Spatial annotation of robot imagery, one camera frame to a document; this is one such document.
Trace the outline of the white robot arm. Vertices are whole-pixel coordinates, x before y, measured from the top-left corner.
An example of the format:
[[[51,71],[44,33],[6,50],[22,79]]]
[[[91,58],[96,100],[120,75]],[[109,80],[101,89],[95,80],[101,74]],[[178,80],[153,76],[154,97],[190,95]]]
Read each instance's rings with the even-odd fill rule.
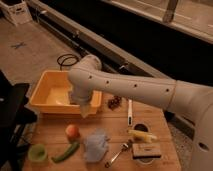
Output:
[[[89,114],[94,90],[107,92],[180,114],[195,124],[188,171],[213,171],[213,87],[178,81],[111,74],[101,70],[98,57],[87,55],[73,65],[68,79],[71,99]]]

